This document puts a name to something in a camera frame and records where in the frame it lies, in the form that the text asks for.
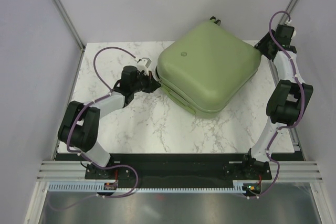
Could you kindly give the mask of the green suitcase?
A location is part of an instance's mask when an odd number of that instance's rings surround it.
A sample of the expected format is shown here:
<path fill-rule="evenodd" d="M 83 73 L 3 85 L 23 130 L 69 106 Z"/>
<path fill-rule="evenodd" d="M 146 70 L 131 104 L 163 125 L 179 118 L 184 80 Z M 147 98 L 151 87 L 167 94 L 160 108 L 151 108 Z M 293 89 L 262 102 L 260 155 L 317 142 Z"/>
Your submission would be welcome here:
<path fill-rule="evenodd" d="M 208 19 L 164 49 L 155 71 L 173 102 L 208 119 L 228 105 L 260 62 L 254 46 Z"/>

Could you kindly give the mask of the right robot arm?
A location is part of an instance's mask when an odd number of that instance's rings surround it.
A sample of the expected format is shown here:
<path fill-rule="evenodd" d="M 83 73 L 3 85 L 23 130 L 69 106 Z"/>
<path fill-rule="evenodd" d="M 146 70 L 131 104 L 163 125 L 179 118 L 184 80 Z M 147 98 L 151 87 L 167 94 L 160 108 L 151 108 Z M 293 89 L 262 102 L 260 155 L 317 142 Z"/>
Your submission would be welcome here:
<path fill-rule="evenodd" d="M 283 129 L 296 127 L 313 94 L 297 66 L 297 51 L 291 45 L 295 29 L 278 25 L 255 44 L 255 48 L 275 65 L 279 81 L 266 106 L 267 123 L 257 143 L 245 155 L 241 174 L 248 179 L 261 179 L 269 173 L 272 146 Z"/>

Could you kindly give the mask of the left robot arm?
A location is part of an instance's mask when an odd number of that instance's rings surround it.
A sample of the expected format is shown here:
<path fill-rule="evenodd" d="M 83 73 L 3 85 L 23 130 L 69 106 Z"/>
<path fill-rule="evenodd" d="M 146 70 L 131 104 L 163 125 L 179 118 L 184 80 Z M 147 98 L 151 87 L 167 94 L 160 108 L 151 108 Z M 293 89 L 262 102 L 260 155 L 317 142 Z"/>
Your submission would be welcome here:
<path fill-rule="evenodd" d="M 132 171 L 130 166 L 115 164 L 113 157 L 98 142 L 100 120 L 124 109 L 138 92 L 153 93 L 161 87 L 156 71 L 145 71 L 135 66 L 125 66 L 121 78 L 109 92 L 87 103 L 71 101 L 58 130 L 58 139 L 69 152 L 88 161 L 85 179 L 110 179 L 118 171 Z"/>

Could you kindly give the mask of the green suitcase wheel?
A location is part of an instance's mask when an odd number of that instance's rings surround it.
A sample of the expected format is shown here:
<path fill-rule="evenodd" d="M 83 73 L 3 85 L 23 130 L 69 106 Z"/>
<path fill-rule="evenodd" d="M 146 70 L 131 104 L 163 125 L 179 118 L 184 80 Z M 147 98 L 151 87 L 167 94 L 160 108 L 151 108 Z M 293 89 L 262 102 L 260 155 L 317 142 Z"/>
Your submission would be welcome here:
<path fill-rule="evenodd" d="M 213 22 L 214 24 L 220 26 L 221 25 L 221 20 L 220 19 L 216 19 L 215 16 L 212 16 L 210 19 L 209 19 L 211 22 Z"/>

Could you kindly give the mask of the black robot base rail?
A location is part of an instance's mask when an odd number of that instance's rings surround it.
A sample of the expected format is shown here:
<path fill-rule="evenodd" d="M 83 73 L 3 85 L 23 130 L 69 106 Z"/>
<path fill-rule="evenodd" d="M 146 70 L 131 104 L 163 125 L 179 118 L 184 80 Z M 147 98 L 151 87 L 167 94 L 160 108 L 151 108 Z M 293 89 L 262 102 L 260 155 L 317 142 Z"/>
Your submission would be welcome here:
<path fill-rule="evenodd" d="M 113 154 L 108 170 L 88 165 L 85 179 L 117 179 L 119 188 L 230 188 L 235 180 L 271 180 L 268 162 L 245 154 Z"/>

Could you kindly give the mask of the left aluminium frame post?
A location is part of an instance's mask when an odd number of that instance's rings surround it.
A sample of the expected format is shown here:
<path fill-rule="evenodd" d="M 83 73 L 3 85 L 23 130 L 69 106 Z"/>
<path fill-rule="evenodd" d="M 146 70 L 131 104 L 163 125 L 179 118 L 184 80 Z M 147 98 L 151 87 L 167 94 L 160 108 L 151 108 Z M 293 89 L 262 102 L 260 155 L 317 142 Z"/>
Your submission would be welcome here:
<path fill-rule="evenodd" d="M 80 49 L 81 52 L 84 52 L 85 50 L 85 45 L 80 38 L 72 20 L 70 19 L 70 16 L 68 15 L 63 3 L 61 0 L 52 0 L 54 6 L 56 7 L 61 19 L 65 23 L 66 27 L 68 28 L 69 32 L 71 33 L 71 36 L 73 37 L 74 41 L 76 42 L 78 48 Z"/>

